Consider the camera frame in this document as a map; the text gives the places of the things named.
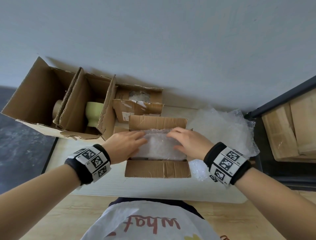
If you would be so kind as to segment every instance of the white shirt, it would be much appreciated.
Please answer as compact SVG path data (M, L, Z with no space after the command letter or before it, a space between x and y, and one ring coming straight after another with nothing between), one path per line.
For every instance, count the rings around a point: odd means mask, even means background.
M88 239L220 240L206 220L179 206L150 201L108 207L82 237Z

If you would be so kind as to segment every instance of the white table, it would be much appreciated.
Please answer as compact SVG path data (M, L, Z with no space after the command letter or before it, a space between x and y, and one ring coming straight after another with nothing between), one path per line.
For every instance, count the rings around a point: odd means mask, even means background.
M197 110L164 106L163 117L183 117L192 119ZM128 128L127 124L117 125ZM60 138L47 166L47 170L62 165L70 154L81 147L89 146L87 142ZM211 179L200 182L195 178L159 179L124 177L126 161L112 165L112 170L96 183L76 189L72 194L120 196L138 198L159 198L194 200L225 203L244 203L247 198L234 186L226 189L221 183Z

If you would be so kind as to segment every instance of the gray wall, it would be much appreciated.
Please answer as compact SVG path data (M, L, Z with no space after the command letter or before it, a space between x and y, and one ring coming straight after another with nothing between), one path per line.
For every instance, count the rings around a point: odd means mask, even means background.
M0 85L37 56L166 89L167 105L253 110L316 75L314 0L2 0Z

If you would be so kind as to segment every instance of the crumpled bubble wrap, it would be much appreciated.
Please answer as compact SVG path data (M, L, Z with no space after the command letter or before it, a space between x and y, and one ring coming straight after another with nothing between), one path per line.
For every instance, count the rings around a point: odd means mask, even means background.
M167 133L171 129L151 129L144 130L146 133L144 138L147 139L148 143L142 145L139 148L139 152L132 157L135 158L146 158L148 160L173 160L182 161L186 159L186 155L178 150L173 149L175 145L181 145L180 142L172 137L167 137Z
M222 142L248 159L260 152L253 140L254 126L255 122L244 119L241 110L220 112L212 108L198 110L187 129L193 128L214 144Z
M129 100L150 102L150 94L143 91L131 91Z
M191 176L199 181L204 181L210 178L209 168L199 159L189 161Z

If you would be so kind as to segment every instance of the light wood floor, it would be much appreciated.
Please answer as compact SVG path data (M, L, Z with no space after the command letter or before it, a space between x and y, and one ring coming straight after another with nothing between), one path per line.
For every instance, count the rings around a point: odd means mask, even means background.
M316 192L298 191L316 203ZM80 239L116 197L69 195L38 222L22 239ZM284 239L249 201L243 204L187 201L230 240Z

